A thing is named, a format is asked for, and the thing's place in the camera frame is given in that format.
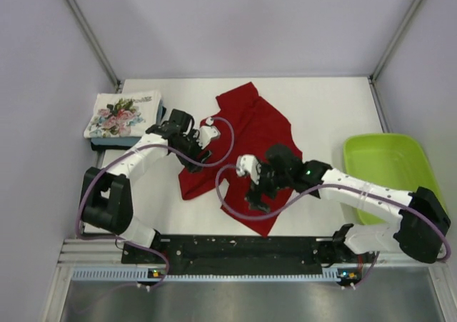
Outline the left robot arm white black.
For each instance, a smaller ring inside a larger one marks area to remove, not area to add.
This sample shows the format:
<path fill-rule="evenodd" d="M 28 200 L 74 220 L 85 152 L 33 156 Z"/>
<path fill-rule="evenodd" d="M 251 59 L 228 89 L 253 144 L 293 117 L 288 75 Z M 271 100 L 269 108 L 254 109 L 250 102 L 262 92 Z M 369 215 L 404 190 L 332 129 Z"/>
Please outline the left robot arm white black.
<path fill-rule="evenodd" d="M 106 168 L 90 168 L 84 174 L 80 221 L 115 237 L 135 243 L 137 254 L 146 262 L 157 261 L 162 246 L 156 231 L 134 215 L 132 186 L 157 162 L 174 149 L 179 161 L 192 172 L 211 156 L 209 144 L 220 136 L 212 120 L 199 129 L 194 118 L 174 109 L 169 120 L 147 128 L 145 134 L 117 162 Z"/>

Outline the red t shirt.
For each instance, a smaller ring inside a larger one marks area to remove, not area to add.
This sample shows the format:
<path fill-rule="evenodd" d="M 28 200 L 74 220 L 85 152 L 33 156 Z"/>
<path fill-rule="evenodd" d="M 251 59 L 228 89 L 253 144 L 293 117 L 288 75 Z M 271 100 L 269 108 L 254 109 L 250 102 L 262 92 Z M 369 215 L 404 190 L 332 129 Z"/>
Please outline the red t shirt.
<path fill-rule="evenodd" d="M 265 153 L 271 146 L 283 144 L 289 147 L 295 156 L 302 158 L 302 152 L 293 142 L 288 119 L 259 96 L 257 88 L 251 82 L 218 95 L 216 100 L 220 111 L 215 116 L 228 120 L 233 126 L 234 146 L 230 156 L 220 165 L 204 168 L 196 173 L 184 169 L 179 174 L 181 197 L 184 200 L 191 200 L 216 188 L 215 179 L 218 170 L 228 163 L 236 163 L 240 155 L 252 154 L 265 161 Z M 214 121 L 214 125 L 221 132 L 221 136 L 212 141 L 207 148 L 211 152 L 209 163 L 221 160 L 231 144 L 229 127 L 222 121 Z M 261 215 L 260 211 L 251 210 L 245 200 L 250 186 L 249 178 L 241 178 L 235 171 L 225 170 L 220 179 L 228 181 L 224 201 L 233 210 L 249 216 Z M 277 193 L 275 199 L 266 196 L 262 198 L 273 212 L 284 206 L 291 194 L 291 189 L 284 189 Z M 221 206 L 221 209 L 263 237 L 267 237 L 277 219 L 273 217 L 263 221 L 247 221 L 235 217 L 224 206 Z"/>

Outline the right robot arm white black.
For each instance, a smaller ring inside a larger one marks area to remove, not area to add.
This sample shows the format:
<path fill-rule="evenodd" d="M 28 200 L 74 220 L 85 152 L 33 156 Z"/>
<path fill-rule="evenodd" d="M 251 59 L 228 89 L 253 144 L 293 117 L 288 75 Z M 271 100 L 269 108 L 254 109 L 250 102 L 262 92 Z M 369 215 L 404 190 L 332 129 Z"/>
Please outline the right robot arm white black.
<path fill-rule="evenodd" d="M 243 155 L 236 163 L 237 174 L 251 179 L 246 193 L 251 208 L 268 213 L 263 196 L 275 198 L 280 190 L 289 188 L 346 204 L 382 220 L 374 225 L 349 223 L 335 232 L 333 253 L 338 260 L 348 262 L 369 251 L 402 251 L 421 263 L 447 259 L 439 253 L 450 250 L 445 239 L 451 221 L 430 189 L 420 186 L 404 191 L 379 186 L 321 161 L 302 161 L 283 144 L 269 148 L 265 157 L 262 161 Z"/>

